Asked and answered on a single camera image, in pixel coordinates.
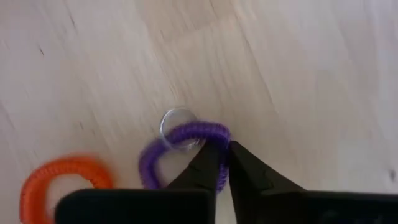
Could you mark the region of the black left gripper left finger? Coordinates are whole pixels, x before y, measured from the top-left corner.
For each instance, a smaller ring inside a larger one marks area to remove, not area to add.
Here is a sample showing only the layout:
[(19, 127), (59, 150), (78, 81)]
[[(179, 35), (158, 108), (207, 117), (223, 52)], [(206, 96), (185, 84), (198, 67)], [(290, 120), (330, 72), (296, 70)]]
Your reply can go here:
[(215, 141), (207, 141), (183, 172), (167, 186), (168, 189), (216, 190), (220, 151)]

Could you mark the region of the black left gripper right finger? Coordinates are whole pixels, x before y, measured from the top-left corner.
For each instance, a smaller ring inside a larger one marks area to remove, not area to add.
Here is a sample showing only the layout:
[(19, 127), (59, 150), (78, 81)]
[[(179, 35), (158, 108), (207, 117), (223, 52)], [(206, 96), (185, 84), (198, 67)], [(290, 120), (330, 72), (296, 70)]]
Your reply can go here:
[(237, 224), (304, 224), (304, 188), (265, 164), (240, 143), (229, 144), (229, 183)]

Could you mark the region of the purple coil wristband with keyring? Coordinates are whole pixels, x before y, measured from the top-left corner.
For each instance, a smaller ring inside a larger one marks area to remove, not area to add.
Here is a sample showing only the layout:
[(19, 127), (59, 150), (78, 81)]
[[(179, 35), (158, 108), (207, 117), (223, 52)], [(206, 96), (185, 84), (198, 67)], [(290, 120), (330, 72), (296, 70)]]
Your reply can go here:
[(220, 123), (202, 121), (184, 107), (170, 109), (163, 115), (160, 120), (159, 137), (142, 150), (138, 169), (143, 187), (146, 189), (163, 187), (157, 163), (165, 153), (172, 150), (190, 151), (208, 141), (214, 141), (221, 153), (216, 173), (216, 191), (222, 191), (228, 178), (226, 155), (228, 144), (231, 142), (230, 130)]

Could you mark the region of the orange coil wristband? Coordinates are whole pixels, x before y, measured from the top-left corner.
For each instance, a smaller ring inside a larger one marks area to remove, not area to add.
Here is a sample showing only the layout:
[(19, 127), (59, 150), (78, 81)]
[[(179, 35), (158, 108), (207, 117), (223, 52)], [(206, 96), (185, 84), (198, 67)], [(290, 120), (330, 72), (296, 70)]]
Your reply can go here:
[(79, 175), (96, 189), (112, 189), (114, 180), (107, 166), (89, 156), (66, 156), (48, 161), (25, 180), (19, 199), (19, 220), (22, 224), (55, 224), (47, 213), (47, 190), (60, 175)]

